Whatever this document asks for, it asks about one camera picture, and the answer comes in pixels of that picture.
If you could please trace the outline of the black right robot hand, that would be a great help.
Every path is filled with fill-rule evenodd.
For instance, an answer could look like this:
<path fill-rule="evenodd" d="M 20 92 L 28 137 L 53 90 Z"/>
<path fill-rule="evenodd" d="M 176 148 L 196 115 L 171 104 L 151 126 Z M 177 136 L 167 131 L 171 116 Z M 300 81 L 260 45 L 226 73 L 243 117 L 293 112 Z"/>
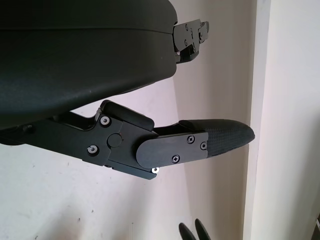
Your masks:
<path fill-rule="evenodd" d="M 194 223 L 195 223 L 195 229 L 198 235 L 198 239 L 211 240 L 206 228 L 198 218 L 195 219 Z M 178 225 L 178 230 L 183 240 L 196 240 L 196 237 L 194 236 L 192 231 L 184 223 L 181 222 Z"/>

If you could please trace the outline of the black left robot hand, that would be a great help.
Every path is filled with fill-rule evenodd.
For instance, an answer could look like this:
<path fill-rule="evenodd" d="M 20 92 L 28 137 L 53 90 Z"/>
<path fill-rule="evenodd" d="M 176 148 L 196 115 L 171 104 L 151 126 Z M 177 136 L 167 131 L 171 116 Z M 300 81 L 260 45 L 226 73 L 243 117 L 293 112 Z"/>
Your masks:
<path fill-rule="evenodd" d="M 154 121 L 109 100 L 172 77 L 209 23 L 179 23 L 168 0 L 3 0 L 0 142 L 30 145 L 151 180 L 218 156 L 254 131 L 228 119 Z"/>

